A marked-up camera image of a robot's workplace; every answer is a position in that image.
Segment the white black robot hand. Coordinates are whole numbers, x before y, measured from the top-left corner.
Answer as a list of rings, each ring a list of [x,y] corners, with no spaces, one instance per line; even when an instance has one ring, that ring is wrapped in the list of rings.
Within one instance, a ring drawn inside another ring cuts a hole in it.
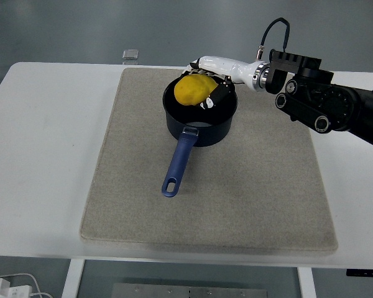
[[[245,84],[253,91],[263,91],[269,66],[262,60],[245,63],[230,58],[203,56],[185,68],[175,85],[174,96],[183,106],[210,110],[224,100],[232,84]]]

